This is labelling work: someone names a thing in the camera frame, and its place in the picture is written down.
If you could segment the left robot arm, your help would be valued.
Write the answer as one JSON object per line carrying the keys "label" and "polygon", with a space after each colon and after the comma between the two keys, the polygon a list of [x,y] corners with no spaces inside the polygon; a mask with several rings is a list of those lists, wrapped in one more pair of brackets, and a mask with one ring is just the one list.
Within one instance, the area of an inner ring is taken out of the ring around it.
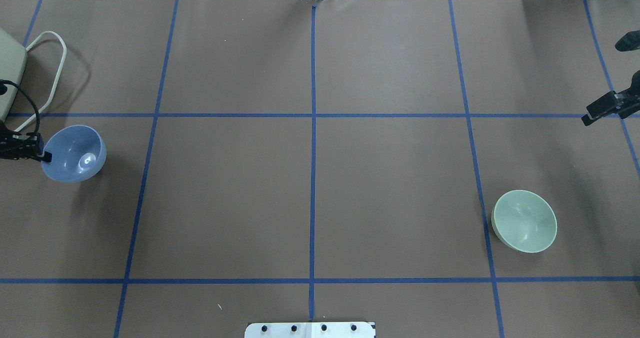
{"label": "left robot arm", "polygon": [[0,158],[5,160],[35,160],[50,164],[52,154],[44,150],[44,142],[39,132],[21,134],[9,130],[0,123]]}

